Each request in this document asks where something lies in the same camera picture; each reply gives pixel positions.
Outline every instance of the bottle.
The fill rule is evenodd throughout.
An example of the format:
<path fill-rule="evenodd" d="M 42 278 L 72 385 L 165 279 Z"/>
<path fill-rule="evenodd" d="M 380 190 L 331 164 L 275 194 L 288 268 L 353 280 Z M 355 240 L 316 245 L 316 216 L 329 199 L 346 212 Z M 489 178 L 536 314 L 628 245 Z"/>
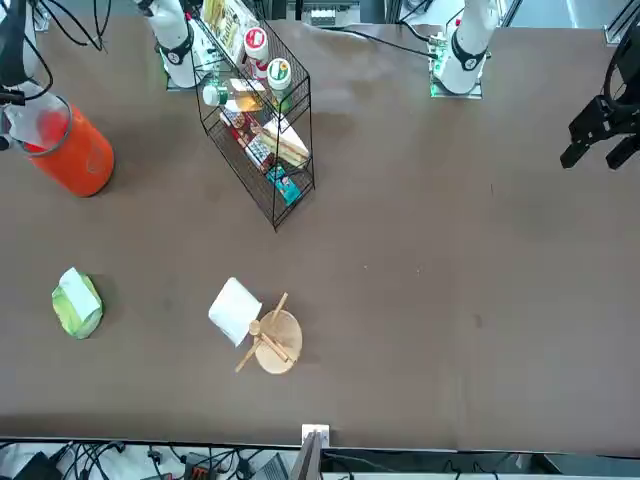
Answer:
<path fill-rule="evenodd" d="M 262 109 L 258 96 L 262 92 L 265 88 L 256 80 L 232 78 L 222 85 L 206 85 L 202 89 L 202 98 L 207 105 L 223 106 L 231 112 L 256 112 Z"/>
<path fill-rule="evenodd" d="M 244 34 L 244 50 L 249 57 L 251 76 L 255 80 L 267 78 L 269 60 L 269 43 L 267 32 L 260 27 L 253 27 Z"/>
<path fill-rule="evenodd" d="M 267 81 L 277 103 L 276 106 L 279 106 L 281 112 L 289 110 L 290 99 L 287 99 L 284 103 L 282 102 L 289 93 L 289 86 L 291 85 L 291 65 L 289 65 L 289 62 L 284 58 L 271 60 L 267 69 Z"/>

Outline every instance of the table surface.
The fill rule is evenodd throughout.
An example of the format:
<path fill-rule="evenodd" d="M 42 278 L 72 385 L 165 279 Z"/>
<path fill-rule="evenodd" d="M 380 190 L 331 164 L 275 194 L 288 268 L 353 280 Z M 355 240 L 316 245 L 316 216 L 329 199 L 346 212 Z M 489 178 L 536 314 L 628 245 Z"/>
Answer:
<path fill-rule="evenodd" d="M 274 233 L 166 93 L 143 18 L 108 55 L 39 40 L 55 91 L 110 139 L 106 190 L 74 198 L 18 155 L 0 163 L 0 430 L 335 446 L 634 453 L 640 445 L 640 169 L 612 144 L 560 167 L 597 94 L 602 33 L 496 32 L 485 99 L 428 95 L 417 55 L 294 23 L 311 74 L 317 190 Z M 406 30 L 370 32 L 419 47 Z M 50 294 L 70 266 L 106 306 L 85 341 Z M 207 319 L 237 277 L 300 321 L 271 376 Z"/>

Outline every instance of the black wire rack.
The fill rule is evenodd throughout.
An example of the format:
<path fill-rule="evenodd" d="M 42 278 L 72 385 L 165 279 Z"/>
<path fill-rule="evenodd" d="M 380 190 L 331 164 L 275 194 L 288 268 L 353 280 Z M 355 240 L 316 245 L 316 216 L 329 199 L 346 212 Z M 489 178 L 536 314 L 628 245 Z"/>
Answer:
<path fill-rule="evenodd" d="M 195 18 L 195 21 L 219 53 L 219 80 L 224 78 L 252 79 L 250 65 L 246 58 L 241 65 L 236 65 L 225 49 L 221 48 L 205 22 L 199 18 Z M 256 145 L 253 142 L 244 141 L 246 137 L 243 137 L 244 134 L 237 125 L 238 114 L 231 113 L 221 106 L 211 107 L 204 103 L 202 89 L 208 83 L 207 78 L 197 82 L 199 85 L 195 92 L 200 122 L 205 133 L 216 144 L 247 192 L 253 197 L 273 228 L 277 230 L 288 214 L 300 204 L 311 190 L 315 189 L 311 78 L 309 72 L 269 24 L 264 20 L 260 20 L 259 23 L 267 33 L 269 60 L 284 58 L 291 66 L 291 86 L 280 102 L 275 99 L 266 80 L 261 82 L 264 90 L 260 91 L 249 84 L 251 94 L 261 108 L 255 112 L 240 114 L 245 121 L 251 122 L 252 125 L 263 127 L 269 122 L 274 122 L 277 125 L 275 152 L 271 152 L 272 156 L 269 160 L 264 163 L 256 161 L 256 155 L 260 153 L 256 150 L 262 150 L 264 154 L 264 147 L 261 148 L 260 144 Z M 205 76 L 208 73 L 206 67 L 194 66 L 194 79 Z M 303 162 L 296 162 L 296 165 L 280 156 L 280 137 L 288 129 L 293 128 L 294 124 L 295 133 L 309 152 L 308 158 Z"/>

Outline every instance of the green package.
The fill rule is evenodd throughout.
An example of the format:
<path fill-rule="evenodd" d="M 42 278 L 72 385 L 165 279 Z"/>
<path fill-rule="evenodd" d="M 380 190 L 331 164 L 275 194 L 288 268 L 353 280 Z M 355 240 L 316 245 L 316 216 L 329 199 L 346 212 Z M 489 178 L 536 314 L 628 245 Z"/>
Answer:
<path fill-rule="evenodd" d="M 87 338 L 100 324 L 102 300 L 91 279 L 75 268 L 62 275 L 51 299 L 62 328 L 72 337 Z"/>

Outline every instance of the orange cup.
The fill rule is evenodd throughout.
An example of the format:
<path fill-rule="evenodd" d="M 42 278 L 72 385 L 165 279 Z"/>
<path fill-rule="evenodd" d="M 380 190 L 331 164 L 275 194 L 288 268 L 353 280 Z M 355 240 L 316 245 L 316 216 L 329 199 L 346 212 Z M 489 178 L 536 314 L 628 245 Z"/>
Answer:
<path fill-rule="evenodd" d="M 74 106 L 65 102 L 70 115 L 45 114 L 48 134 L 59 132 L 61 140 L 42 151 L 23 145 L 31 161 L 71 193 L 88 197 L 106 185 L 113 172 L 113 149 L 106 138 Z"/>

